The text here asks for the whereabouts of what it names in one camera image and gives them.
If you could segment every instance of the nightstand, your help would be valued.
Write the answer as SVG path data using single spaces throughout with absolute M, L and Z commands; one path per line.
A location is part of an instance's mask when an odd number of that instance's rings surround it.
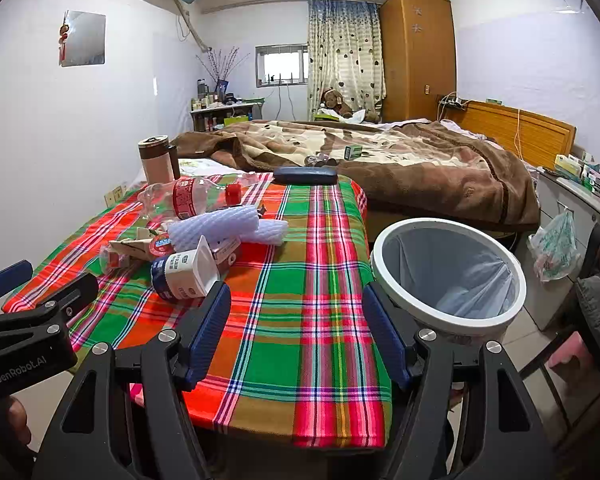
M 569 276 L 542 283 L 536 275 L 534 257 L 526 243 L 528 234 L 518 245 L 515 254 L 526 277 L 525 308 L 538 328 L 544 330 L 562 313 L 563 301 L 578 277 L 589 235 L 596 222 L 600 222 L 600 198 L 571 180 L 554 178 L 547 173 L 539 174 L 536 192 L 540 201 L 540 225 L 543 228 L 565 209 L 573 212 L 576 244 L 580 253 L 580 263 Z

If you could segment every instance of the electrical outlet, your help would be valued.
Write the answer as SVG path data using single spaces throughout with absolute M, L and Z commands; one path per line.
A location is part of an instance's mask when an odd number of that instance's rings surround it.
M 112 207 L 116 203 L 116 199 L 113 196 L 113 191 L 109 191 L 104 196 L 104 203 L 107 205 L 107 209 L 110 208 L 110 207 Z
M 122 191 L 122 186 L 118 186 L 116 189 L 114 189 L 112 191 L 113 193 L 113 200 L 115 200 L 116 202 L 119 202 L 120 199 L 124 196 L 124 193 Z
M 123 182 L 119 186 L 115 187 L 111 191 L 109 191 L 104 196 L 104 203 L 107 205 L 107 208 L 112 207 L 116 202 L 120 202 L 122 197 L 126 193 L 126 183 Z

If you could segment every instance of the wooden wardrobe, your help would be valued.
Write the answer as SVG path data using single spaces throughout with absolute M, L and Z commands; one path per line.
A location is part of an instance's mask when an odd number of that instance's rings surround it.
M 436 120 L 456 90 L 456 38 L 449 0 L 387 0 L 380 7 L 386 98 L 382 120 Z

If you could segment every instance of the teddy bear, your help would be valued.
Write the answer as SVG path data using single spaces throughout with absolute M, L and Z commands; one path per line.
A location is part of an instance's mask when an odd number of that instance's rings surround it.
M 321 101 L 324 103 L 325 108 L 334 110 L 345 119 L 353 117 L 353 110 L 344 102 L 344 97 L 337 90 L 332 88 L 331 90 L 324 91 Z
M 375 110 L 367 110 L 365 113 L 365 123 L 375 123 L 378 124 L 380 122 L 380 116 L 378 112 Z

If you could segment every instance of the wooden headboard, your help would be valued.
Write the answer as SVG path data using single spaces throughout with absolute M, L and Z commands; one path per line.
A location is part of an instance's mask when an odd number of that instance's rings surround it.
M 493 137 L 505 150 L 518 154 L 514 145 L 518 130 L 517 108 L 473 101 L 466 108 L 466 111 L 446 108 L 444 118 L 474 134 Z M 571 152 L 575 134 L 575 126 L 520 110 L 522 157 L 533 166 L 553 169 L 556 155 Z

